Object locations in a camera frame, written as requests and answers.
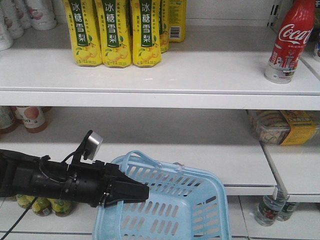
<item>food package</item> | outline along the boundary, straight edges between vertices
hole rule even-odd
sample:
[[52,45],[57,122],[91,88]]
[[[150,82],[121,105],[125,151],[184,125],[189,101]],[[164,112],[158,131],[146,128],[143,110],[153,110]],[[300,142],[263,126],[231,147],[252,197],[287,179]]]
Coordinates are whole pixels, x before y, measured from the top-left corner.
[[265,144],[299,145],[320,136],[320,111],[248,110],[252,133]]

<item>basket handle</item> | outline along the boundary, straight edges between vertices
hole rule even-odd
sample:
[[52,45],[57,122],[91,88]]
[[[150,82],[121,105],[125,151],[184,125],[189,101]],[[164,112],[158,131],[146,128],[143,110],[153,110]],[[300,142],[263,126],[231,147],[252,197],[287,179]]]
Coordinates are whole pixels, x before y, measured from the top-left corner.
[[130,151],[128,152],[125,156],[124,156],[124,160],[122,162],[122,165],[121,165],[121,171],[124,173],[127,169],[127,165],[128,165],[128,162],[129,162],[129,158],[133,155],[133,154],[136,154],[140,157],[140,159],[142,161],[144,161],[145,163],[147,164],[150,164],[156,168],[161,168],[162,167],[162,164],[154,159],[152,159],[151,157],[147,156],[146,154],[144,154],[142,151],[139,151],[139,150],[133,150],[133,151]]

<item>water bottle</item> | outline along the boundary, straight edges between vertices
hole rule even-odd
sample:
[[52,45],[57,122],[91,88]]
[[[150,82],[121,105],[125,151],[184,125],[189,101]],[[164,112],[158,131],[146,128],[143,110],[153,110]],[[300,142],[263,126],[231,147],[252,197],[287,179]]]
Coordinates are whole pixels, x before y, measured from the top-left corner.
[[57,25],[51,0],[25,0],[31,26],[36,30],[49,30]]
[[281,222],[287,221],[294,213],[298,205],[299,202],[286,202],[276,219]]
[[5,25],[13,39],[18,39],[24,34],[24,29],[17,15],[14,0],[0,0],[0,7],[4,14]]
[[14,40],[11,37],[5,24],[5,16],[0,6],[0,51],[11,48]]
[[16,12],[23,29],[31,28],[30,17],[24,0],[14,0]]
[[254,217],[255,220],[264,227],[271,226],[276,221],[277,216],[286,204],[287,199],[287,195],[284,194],[281,189],[278,189],[275,199],[273,196],[263,196],[262,201],[257,207]]

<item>coca-cola bottle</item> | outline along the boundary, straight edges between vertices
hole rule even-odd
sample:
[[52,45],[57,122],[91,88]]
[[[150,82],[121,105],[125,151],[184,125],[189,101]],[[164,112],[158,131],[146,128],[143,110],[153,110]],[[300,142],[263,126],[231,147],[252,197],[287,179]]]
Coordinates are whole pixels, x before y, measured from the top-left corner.
[[315,0],[296,0],[285,16],[264,73],[271,82],[291,82],[314,26],[315,9]]

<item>yellow juice bottle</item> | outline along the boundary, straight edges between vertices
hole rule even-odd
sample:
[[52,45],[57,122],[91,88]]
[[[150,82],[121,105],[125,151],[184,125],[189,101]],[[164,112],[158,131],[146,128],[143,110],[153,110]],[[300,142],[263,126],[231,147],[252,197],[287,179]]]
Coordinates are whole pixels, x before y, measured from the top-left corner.
[[180,43],[186,39],[187,0],[169,1],[169,42]]
[[132,63],[127,0],[95,0],[98,13],[103,63],[125,68]]
[[98,17],[93,0],[63,0],[74,61],[79,66],[102,64]]
[[133,64],[148,68],[161,61],[160,0],[130,0],[133,29]]
[[169,0],[160,0],[159,34],[161,53],[169,49]]

